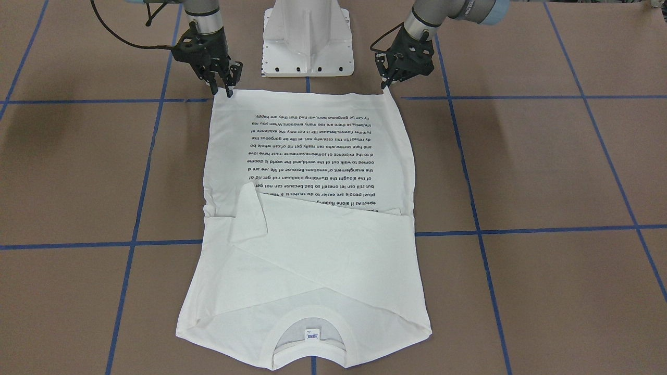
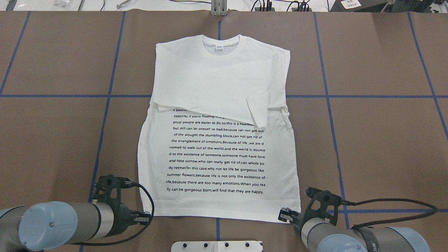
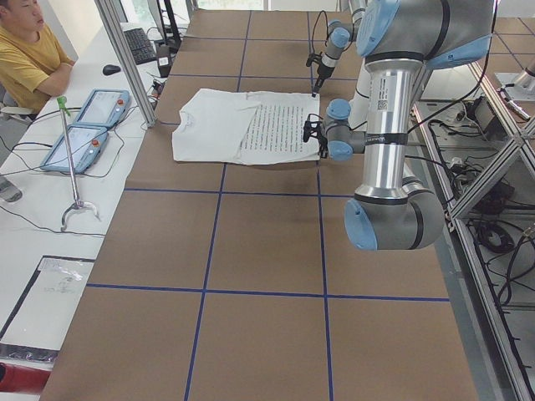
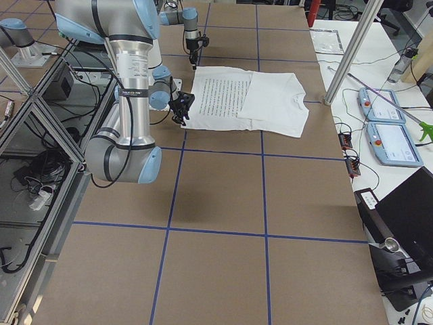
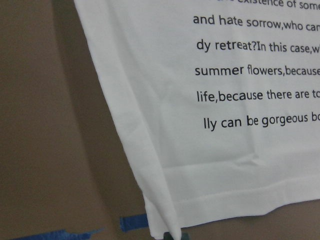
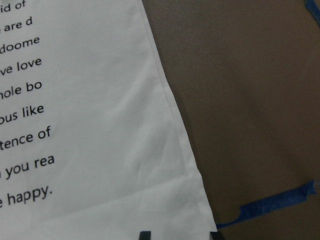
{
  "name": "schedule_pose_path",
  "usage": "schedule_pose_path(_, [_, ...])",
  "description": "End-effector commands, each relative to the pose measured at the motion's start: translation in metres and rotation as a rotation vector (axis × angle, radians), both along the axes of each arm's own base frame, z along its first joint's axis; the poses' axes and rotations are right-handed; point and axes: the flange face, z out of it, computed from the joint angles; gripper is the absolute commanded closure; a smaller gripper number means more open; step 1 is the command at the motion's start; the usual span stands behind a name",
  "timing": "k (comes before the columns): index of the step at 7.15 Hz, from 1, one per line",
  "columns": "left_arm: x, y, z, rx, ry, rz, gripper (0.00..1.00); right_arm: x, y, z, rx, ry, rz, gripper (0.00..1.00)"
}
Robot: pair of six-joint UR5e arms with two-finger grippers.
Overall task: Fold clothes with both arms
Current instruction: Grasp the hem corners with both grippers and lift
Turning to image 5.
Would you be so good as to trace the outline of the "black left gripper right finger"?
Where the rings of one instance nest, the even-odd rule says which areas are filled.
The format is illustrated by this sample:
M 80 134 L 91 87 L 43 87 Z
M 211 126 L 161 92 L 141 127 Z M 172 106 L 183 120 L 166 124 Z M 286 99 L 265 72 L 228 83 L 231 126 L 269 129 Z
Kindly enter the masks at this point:
M 190 236 L 187 232 L 181 233 L 181 240 L 190 240 Z

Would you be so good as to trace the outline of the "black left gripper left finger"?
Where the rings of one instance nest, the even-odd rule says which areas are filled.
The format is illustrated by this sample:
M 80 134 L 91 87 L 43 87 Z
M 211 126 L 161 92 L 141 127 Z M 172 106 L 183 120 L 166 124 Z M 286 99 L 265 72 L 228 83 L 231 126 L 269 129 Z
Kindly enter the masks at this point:
M 165 232 L 163 234 L 163 240 L 173 240 L 173 237 L 170 232 Z

